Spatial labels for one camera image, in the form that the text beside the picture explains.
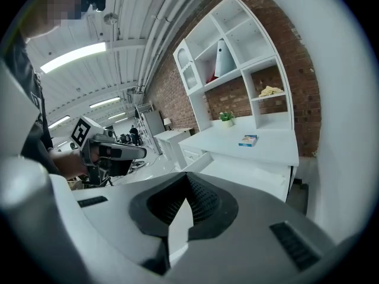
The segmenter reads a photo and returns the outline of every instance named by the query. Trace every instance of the ceiling pipe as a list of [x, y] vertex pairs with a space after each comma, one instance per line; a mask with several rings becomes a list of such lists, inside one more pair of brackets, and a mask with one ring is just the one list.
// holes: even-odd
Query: ceiling pipe
[[[190, 0], [189, 3], [187, 3], [187, 6], [181, 11], [181, 13], [179, 14], [178, 18], [176, 19], [175, 21], [175, 24], [176, 25], [180, 19], [182, 18], [182, 16], [185, 14], [185, 12], [187, 11], [187, 9], [192, 5], [192, 3], [194, 2], [195, 0]], [[144, 83], [143, 85], [143, 89], [142, 89], [142, 92], [144, 92], [144, 90], [146, 89], [146, 86], [150, 83], [150, 79], [152, 78], [154, 72], [155, 72], [155, 69], [156, 69], [156, 66], [158, 66], [157, 63], [159, 63], [159, 58], [162, 54], [162, 51], [164, 50], [164, 48], [169, 44], [168, 42], [171, 41], [171, 34], [175, 31], [176, 28], [172, 28], [167, 37], [165, 38], [165, 41], [163, 42], [163, 44], [161, 45], [160, 49], [159, 49], [159, 53], [156, 55], [156, 58], [155, 58], [155, 61], [153, 62], [153, 66], [151, 67], [151, 71], [149, 73], [149, 76], [147, 77], [147, 83]]]
[[152, 64], [153, 64], [153, 61], [154, 61], [154, 57], [155, 57], [155, 54], [158, 50], [158, 47], [163, 39], [163, 36], [166, 34], [166, 31], [168, 29], [168, 27], [171, 25], [172, 23], [172, 20], [175, 18], [176, 14], [178, 13], [179, 9], [183, 6], [184, 2], [186, 0], [179, 0], [174, 8], [172, 9], [171, 13], [168, 15], [168, 17], [166, 18], [166, 22], [165, 22], [165, 25], [162, 27], [162, 29], [160, 30], [159, 32], [159, 35], [155, 41], [155, 44], [154, 44], [154, 47], [153, 47], [153, 50], [152, 50], [152, 54], [151, 54], [151, 58], [150, 58], [150, 62], [148, 64], [148, 67], [145, 71], [145, 75], [144, 75], [144, 79], [143, 79], [143, 86], [146, 85], [146, 81], [149, 77], [149, 73], [150, 73], [150, 69], [152, 68]]
[[139, 73], [139, 78], [138, 78], [138, 87], [141, 87], [141, 85], [142, 85], [142, 77], [144, 76], [143, 73], [145, 70], [147, 57], [150, 54], [150, 49], [151, 49], [153, 40], [155, 38], [155, 34], [157, 32], [157, 29], [159, 27], [161, 20], [163, 19], [163, 16], [165, 15], [165, 13], [166, 13], [166, 11], [167, 11], [167, 9], [170, 6], [172, 1], [173, 0], [165, 0], [164, 1], [162, 7], [160, 8], [160, 10], [158, 12], [158, 15], [156, 16], [156, 18], [154, 20], [152, 30], [149, 34], [149, 38], [147, 39], [147, 44], [146, 44], [146, 47], [145, 47], [144, 52], [143, 52], [143, 57], [142, 57], [142, 62], [141, 62], [141, 67], [140, 67], [140, 73]]

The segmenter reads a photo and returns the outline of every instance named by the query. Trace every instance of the white ceiling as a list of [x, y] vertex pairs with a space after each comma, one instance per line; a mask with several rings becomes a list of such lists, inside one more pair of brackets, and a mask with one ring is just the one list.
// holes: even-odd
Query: white ceiling
[[[95, 12], [90, 8], [81, 20], [64, 22], [50, 34], [32, 39], [28, 43], [27, 51], [31, 62], [36, 71], [41, 73], [48, 123], [51, 124], [65, 115], [70, 116], [69, 121], [50, 130], [52, 137], [68, 137], [80, 115], [86, 115], [103, 126], [111, 125], [118, 120], [108, 120], [108, 117], [120, 112], [126, 111], [131, 116], [134, 115], [133, 107], [142, 98], [141, 94], [135, 92], [140, 79], [144, 49], [156, 20], [155, 16], [164, 1], [107, 0], [103, 12]], [[172, 0], [167, 9], [168, 14], [178, 1]], [[201, 0], [185, 0], [167, 29], [162, 39], [163, 43], [166, 38], [174, 37], [178, 28], [200, 2]], [[109, 12], [118, 15], [118, 22], [113, 28], [103, 20], [104, 15]], [[163, 19], [162, 23], [159, 23], [157, 35], [164, 22]], [[107, 49], [104, 53], [75, 60], [42, 75], [40, 67], [56, 57], [100, 41], [107, 42], [109, 48], [112, 40], [113, 50]], [[156, 65], [152, 67], [149, 76], [153, 76]], [[89, 108], [90, 104], [115, 96], [120, 96], [122, 101]]]

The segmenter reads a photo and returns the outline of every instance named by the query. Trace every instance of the brick wall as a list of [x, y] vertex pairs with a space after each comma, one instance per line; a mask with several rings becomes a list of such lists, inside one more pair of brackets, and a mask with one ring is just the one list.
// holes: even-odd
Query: brick wall
[[[163, 56], [152, 79], [152, 85], [145, 96], [145, 101], [153, 101], [162, 118], [171, 119], [174, 128], [194, 127], [195, 132], [198, 131], [191, 104], [186, 96], [172, 53], [196, 24], [221, 1], [203, 1], [186, 20]], [[299, 156], [312, 156], [318, 146], [321, 116], [316, 73], [308, 52], [302, 45], [295, 26], [273, 0], [242, 1], [260, 20], [281, 56], [293, 97]], [[266, 69], [254, 73], [253, 78], [255, 78], [255, 87], [259, 88], [261, 80], [270, 81], [269, 79], [272, 78], [271, 81], [275, 81], [277, 76], [273, 69]], [[261, 111], [269, 113], [284, 110], [286, 106], [279, 98], [272, 98], [261, 103]], [[212, 89], [207, 92], [204, 99], [209, 105], [210, 116], [214, 119], [218, 118], [218, 113], [225, 109], [232, 110], [238, 117], [251, 114], [242, 78]]]

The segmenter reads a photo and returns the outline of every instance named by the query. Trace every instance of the person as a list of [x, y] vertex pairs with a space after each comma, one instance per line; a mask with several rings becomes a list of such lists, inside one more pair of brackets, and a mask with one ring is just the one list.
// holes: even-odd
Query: person
[[129, 133], [131, 134], [133, 144], [136, 146], [141, 146], [140, 136], [138, 135], [138, 130], [134, 127], [134, 125], [131, 126]]
[[[65, 178], [87, 174], [79, 149], [58, 152], [53, 148], [47, 126], [40, 77], [27, 56], [26, 45], [32, 38], [45, 35], [60, 26], [61, 20], [79, 19], [84, 0], [34, 0], [27, 13], [17, 22], [17, 29], [2, 51], [5, 64], [40, 113], [25, 141], [21, 154], [42, 164], [51, 174]], [[91, 149], [93, 162], [99, 159], [99, 148]]]

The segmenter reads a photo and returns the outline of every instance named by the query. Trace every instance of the ceiling light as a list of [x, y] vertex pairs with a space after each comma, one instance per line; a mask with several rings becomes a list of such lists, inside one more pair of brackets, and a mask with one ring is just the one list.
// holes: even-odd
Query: ceiling light
[[60, 143], [57, 147], [59, 147], [59, 146], [62, 146], [62, 145], [64, 145], [64, 144], [66, 144], [68, 141], [65, 141], [65, 142], [63, 142], [63, 143]]
[[66, 63], [69, 63], [71, 61], [74, 61], [76, 59], [79, 59], [81, 57], [88, 56], [90, 54], [100, 53], [102, 51], [106, 51], [105, 42], [93, 44], [90, 46], [82, 47], [81, 49], [70, 51], [67, 54], [64, 54], [58, 58], [55, 58], [54, 60], [47, 62], [45, 65], [41, 66], [41, 70], [43, 70], [45, 73], [51, 72], [53, 69], [56, 69], [57, 67], [64, 65]]
[[120, 113], [120, 114], [118, 114], [118, 115], [114, 115], [114, 116], [112, 116], [112, 117], [109, 117], [108, 119], [112, 119], [112, 118], [115, 118], [115, 117], [119, 117], [119, 116], [122, 116], [122, 115], [125, 115], [126, 113], [125, 112], [122, 112], [122, 113]]
[[118, 120], [118, 121], [116, 121], [115, 123], [120, 122], [120, 121], [124, 121], [124, 120], [126, 120], [126, 119], [127, 119], [127, 118], [124, 118], [124, 119]]
[[100, 105], [107, 104], [107, 103], [110, 103], [110, 102], [113, 102], [113, 101], [117, 101], [117, 100], [120, 100], [120, 97], [115, 97], [115, 98], [112, 98], [112, 99], [108, 99], [108, 100], [105, 100], [105, 101], [101, 101], [101, 102], [99, 102], [99, 103], [92, 104], [92, 105], [90, 105], [89, 107], [90, 107], [90, 108], [94, 108], [94, 107], [98, 107], [98, 106], [100, 106]]
[[65, 116], [64, 118], [54, 122], [52, 125], [49, 126], [49, 128], [53, 128], [53, 127], [57, 126], [58, 124], [68, 120], [69, 118], [70, 118], [70, 116]]

